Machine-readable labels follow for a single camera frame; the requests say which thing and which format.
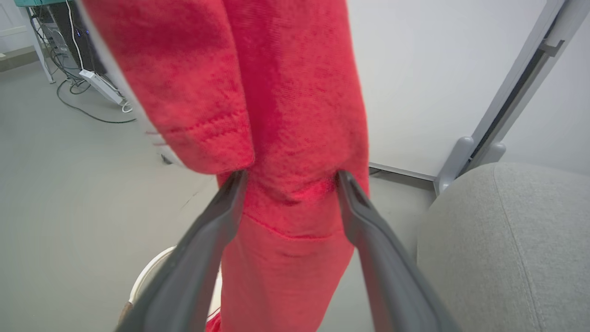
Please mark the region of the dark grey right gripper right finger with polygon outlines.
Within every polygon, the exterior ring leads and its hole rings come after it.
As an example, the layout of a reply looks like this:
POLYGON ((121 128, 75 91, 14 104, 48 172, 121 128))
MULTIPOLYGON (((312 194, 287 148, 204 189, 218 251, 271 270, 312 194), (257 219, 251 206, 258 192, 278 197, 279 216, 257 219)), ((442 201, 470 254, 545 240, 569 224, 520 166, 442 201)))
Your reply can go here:
POLYGON ((375 332, 461 332, 354 176, 337 173, 343 228, 357 249, 375 332))

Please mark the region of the wide white partition panel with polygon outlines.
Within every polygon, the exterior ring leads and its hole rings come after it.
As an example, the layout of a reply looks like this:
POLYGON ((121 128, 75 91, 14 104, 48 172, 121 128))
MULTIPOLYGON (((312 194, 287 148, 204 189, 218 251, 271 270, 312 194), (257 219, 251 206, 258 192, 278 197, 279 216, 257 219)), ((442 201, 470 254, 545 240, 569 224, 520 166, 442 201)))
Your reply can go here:
POLYGON ((433 179, 548 0, 347 0, 374 168, 433 179))

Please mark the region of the narrow white partition panel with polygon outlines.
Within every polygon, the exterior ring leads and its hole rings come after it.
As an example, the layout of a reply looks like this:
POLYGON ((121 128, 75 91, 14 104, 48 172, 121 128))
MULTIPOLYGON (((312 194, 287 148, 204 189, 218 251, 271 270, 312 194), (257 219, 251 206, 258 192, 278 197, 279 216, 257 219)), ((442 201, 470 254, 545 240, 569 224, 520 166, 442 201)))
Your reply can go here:
POLYGON ((503 143, 502 162, 590 177, 590 14, 503 143))

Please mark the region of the white table leg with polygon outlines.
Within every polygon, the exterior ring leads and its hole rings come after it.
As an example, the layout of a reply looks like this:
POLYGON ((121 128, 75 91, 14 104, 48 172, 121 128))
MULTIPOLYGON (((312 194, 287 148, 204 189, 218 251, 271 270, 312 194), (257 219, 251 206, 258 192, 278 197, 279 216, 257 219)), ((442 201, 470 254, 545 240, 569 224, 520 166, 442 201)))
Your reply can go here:
POLYGON ((55 84, 56 81, 53 77, 53 73, 51 73, 50 67, 47 63, 46 47, 43 44, 45 39, 40 35, 39 32, 41 26, 38 23, 38 19, 34 17, 34 10, 31 7, 28 7, 26 11, 28 14, 29 23, 31 25, 32 36, 35 38, 35 43, 33 44, 33 46, 35 48, 36 55, 40 59, 40 63, 42 64, 44 73, 47 76, 49 84, 55 84))

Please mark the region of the white laundry basket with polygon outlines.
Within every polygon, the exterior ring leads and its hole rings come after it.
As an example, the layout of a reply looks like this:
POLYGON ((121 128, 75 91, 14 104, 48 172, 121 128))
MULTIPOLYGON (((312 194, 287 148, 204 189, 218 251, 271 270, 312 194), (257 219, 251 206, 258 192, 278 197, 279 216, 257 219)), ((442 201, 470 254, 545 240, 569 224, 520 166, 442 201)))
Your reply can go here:
MULTIPOLYGON (((139 273, 139 276, 136 278, 136 280, 131 288, 130 296, 129 296, 127 302, 125 303, 124 308, 121 311, 121 314, 120 314, 120 317, 118 320, 118 325, 123 323, 126 315, 128 313, 130 313, 131 309, 134 307, 134 302, 136 302, 136 300, 138 300, 141 292, 145 289, 146 286, 148 286, 151 279, 153 279, 153 277, 159 271, 160 267, 162 267, 162 265, 165 263, 166 259, 168 259, 168 257, 175 250, 175 248, 176 248, 175 246, 172 246, 172 247, 166 248, 165 250, 160 252, 160 254, 156 255, 143 268, 141 273, 139 273)), ((213 319, 213 317, 215 317, 215 315, 220 313, 222 287, 223 287, 223 274, 222 274, 222 269, 219 268, 218 273, 217 273, 217 277, 215 280, 215 285, 213 288, 212 301, 211 301, 211 304, 209 305, 209 313, 208 313, 208 317, 207 317, 208 322, 211 321, 213 319)))

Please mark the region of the white power strip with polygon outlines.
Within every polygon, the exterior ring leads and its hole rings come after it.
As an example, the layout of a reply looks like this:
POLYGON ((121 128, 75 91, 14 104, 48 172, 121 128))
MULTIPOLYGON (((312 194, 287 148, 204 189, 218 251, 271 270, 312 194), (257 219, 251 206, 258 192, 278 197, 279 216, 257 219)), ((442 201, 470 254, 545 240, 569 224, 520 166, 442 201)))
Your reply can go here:
POLYGON ((126 99, 120 93, 118 88, 113 84, 102 78, 94 71, 82 69, 79 73, 80 77, 84 78, 93 88, 99 91, 107 100, 112 101, 116 105, 124 105, 126 99))

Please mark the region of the black computer tower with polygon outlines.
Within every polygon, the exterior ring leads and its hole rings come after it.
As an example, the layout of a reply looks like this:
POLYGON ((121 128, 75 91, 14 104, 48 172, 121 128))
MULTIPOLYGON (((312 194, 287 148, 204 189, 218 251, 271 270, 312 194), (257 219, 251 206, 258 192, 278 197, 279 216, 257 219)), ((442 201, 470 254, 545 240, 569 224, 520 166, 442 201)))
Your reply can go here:
POLYGON ((101 62, 92 43, 90 31, 82 19, 76 2, 63 1, 48 5, 48 9, 77 68, 106 74, 105 65, 101 62))

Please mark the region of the grey partition post with foot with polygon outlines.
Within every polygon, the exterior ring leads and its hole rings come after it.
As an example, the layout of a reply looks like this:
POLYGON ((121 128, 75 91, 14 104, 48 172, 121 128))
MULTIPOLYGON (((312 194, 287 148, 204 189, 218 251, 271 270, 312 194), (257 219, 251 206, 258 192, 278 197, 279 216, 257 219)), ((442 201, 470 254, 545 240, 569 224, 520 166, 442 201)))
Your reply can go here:
POLYGON ((496 163, 503 143, 537 89, 590 15, 590 0, 546 0, 541 13, 508 75, 470 136, 458 139, 438 176, 434 191, 441 194, 456 178, 478 166, 496 163))

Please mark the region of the red and white garment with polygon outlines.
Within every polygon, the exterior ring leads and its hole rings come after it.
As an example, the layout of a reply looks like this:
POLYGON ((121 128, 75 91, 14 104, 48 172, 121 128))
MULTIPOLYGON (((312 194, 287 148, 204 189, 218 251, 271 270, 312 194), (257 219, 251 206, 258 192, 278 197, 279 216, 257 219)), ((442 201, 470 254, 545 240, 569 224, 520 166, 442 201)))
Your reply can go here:
POLYGON ((354 252, 337 171, 369 191, 346 0, 77 4, 160 153, 219 185, 248 172, 205 332, 316 332, 354 252))

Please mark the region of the grey fabric sofa seat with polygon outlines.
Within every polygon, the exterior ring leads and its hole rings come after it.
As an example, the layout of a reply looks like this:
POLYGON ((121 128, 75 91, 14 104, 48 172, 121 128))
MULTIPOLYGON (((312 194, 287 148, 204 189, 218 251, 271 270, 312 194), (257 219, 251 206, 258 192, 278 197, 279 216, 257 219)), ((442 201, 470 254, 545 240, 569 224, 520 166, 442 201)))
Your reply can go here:
POLYGON ((590 332, 590 177, 466 172, 425 213, 417 264, 463 332, 590 332))

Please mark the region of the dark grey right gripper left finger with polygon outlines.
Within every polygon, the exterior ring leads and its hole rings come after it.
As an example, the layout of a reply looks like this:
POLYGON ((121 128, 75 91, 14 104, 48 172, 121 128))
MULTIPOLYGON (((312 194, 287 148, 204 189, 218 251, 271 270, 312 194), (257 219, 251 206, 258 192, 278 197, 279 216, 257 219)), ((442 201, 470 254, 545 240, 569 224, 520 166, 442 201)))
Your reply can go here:
POLYGON ((223 250, 237 234, 248 174, 232 173, 115 332, 205 332, 223 250))

